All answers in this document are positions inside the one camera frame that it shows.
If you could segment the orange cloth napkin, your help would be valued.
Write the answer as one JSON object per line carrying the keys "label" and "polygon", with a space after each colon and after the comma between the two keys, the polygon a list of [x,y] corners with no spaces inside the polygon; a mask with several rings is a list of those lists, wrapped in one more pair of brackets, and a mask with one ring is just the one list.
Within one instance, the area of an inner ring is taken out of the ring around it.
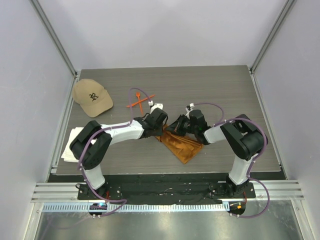
{"label": "orange cloth napkin", "polygon": [[187,164],[192,160],[204,147],[198,141],[188,136],[178,136],[165,130],[168,125],[162,128],[161,136],[155,138],[165,145],[183,164]]}

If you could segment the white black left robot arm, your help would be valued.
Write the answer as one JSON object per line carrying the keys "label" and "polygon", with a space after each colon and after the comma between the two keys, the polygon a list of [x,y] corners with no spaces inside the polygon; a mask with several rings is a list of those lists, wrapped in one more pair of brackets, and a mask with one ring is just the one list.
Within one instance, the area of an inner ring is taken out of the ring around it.
{"label": "white black left robot arm", "polygon": [[110,146],[128,140],[159,137],[167,120],[167,113],[157,107],[143,117],[135,117],[124,123],[105,125],[95,120],[88,122],[71,142],[69,149],[78,160],[77,169],[84,177],[89,194],[97,200],[107,195],[101,162]]}

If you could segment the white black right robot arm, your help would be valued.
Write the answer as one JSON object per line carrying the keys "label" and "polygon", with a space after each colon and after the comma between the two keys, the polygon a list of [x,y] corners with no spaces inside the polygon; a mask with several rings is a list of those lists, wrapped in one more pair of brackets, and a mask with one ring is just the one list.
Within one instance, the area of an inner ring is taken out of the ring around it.
{"label": "white black right robot arm", "polygon": [[232,169],[226,177],[222,194],[233,198],[241,195],[248,186],[253,163],[269,143],[260,126],[245,114],[220,122],[215,126],[209,126],[201,110],[196,109],[180,115],[165,130],[180,137],[186,134],[194,135],[196,140],[203,145],[227,141],[235,157]]}

